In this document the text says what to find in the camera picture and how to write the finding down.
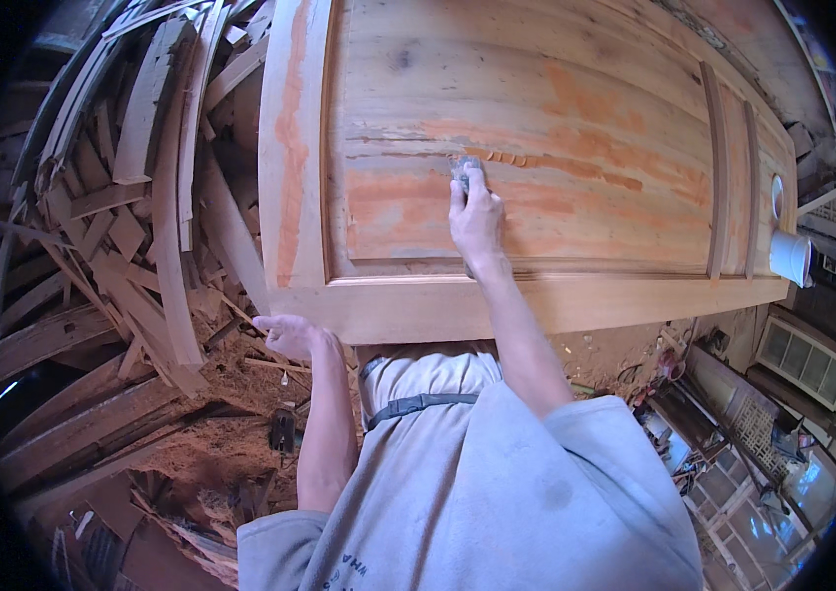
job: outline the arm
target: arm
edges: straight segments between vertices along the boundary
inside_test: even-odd
[[[470,177],[466,205],[460,183],[451,183],[451,237],[483,292],[506,384],[542,419],[572,402],[572,391],[503,252],[503,201],[487,190],[482,171],[466,171]]]
[[[355,420],[342,345],[332,332],[300,316],[258,316],[269,329],[267,347],[294,360],[313,362],[313,392],[297,464],[301,510],[331,513],[358,461]]]

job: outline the right hand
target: right hand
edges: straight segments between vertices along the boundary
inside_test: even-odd
[[[464,203],[459,181],[451,181],[451,238],[474,275],[483,268],[499,266],[503,254],[503,200],[487,190],[483,171],[464,165],[470,179],[470,195]]]

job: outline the sweatshirt sleeve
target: sweatshirt sleeve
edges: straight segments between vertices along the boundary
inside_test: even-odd
[[[644,430],[616,396],[570,403],[543,420],[628,523],[650,523],[696,573],[700,551],[684,502]]]
[[[318,511],[286,511],[237,527],[240,589],[298,589],[328,519]]]

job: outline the left hand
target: left hand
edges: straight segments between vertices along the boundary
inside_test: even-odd
[[[255,316],[254,328],[269,331],[267,347],[292,360],[311,361],[313,346],[323,337],[332,333],[314,325],[303,316],[281,314],[280,316]]]

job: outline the hand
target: hand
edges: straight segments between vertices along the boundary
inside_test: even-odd
[[[302,316],[289,314],[255,316],[253,326],[258,330],[269,331],[267,347],[271,351],[296,361],[311,361],[315,346],[333,335]]]
[[[451,181],[451,238],[474,275],[499,265],[503,254],[503,200],[487,190],[483,171],[464,165],[470,179],[470,195],[464,204],[459,181]]]

